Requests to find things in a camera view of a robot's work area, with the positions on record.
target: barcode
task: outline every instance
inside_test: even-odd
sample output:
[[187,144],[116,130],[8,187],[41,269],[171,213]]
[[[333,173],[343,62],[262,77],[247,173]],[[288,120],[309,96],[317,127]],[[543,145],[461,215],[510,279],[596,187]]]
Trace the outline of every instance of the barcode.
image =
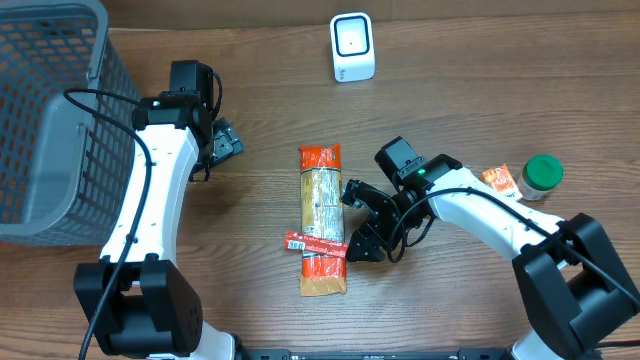
[[304,243],[302,241],[289,241],[289,249],[304,250]]

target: blue-gray basket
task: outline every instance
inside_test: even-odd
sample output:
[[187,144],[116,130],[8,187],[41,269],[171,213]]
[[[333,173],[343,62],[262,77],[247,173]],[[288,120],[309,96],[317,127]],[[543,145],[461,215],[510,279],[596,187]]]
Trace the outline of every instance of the blue-gray basket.
[[[129,182],[133,141],[62,96],[83,87],[139,99],[107,28],[98,0],[0,1],[0,240],[108,240]],[[128,103],[74,98],[130,124]]]

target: wooden table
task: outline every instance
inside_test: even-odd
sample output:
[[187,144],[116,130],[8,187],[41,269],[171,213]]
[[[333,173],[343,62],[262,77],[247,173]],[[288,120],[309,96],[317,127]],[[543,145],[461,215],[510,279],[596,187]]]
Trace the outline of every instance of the wooden table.
[[[346,295],[301,298],[300,254],[282,249],[285,231],[300,228],[298,145],[342,144],[343,177],[387,191],[373,156],[397,135],[476,174],[502,163],[518,173],[532,155],[553,154],[565,178],[531,205],[597,218],[640,281],[639,29],[640,13],[378,23],[375,78],[342,85],[332,78],[327,26],[112,40],[145,95],[168,89],[172,60],[214,67],[222,115],[246,145],[185,195],[178,264],[205,319],[253,348],[412,351],[507,346],[522,336],[529,324],[510,264],[436,223],[397,265],[350,264]],[[347,236],[365,216],[346,211]],[[98,254],[0,246],[0,358],[76,356],[87,321],[73,273]],[[609,339],[639,337],[634,319]],[[94,341],[90,358],[102,357]]]

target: jar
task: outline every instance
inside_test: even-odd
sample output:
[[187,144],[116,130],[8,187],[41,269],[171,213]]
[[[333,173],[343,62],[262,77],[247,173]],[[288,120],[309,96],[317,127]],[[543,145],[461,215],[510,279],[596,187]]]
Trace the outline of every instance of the jar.
[[527,161],[518,178],[518,188],[525,200],[540,200],[560,184],[564,169],[551,155],[536,155]]

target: gray plastic basket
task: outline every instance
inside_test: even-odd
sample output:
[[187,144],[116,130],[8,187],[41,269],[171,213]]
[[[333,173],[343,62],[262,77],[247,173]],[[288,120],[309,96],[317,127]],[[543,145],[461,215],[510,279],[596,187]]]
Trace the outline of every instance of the gray plastic basket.
[[[0,1],[0,240],[108,240],[129,182],[133,141],[62,96],[85,87],[139,99],[107,28],[97,0]],[[128,103],[74,98],[130,124]]]

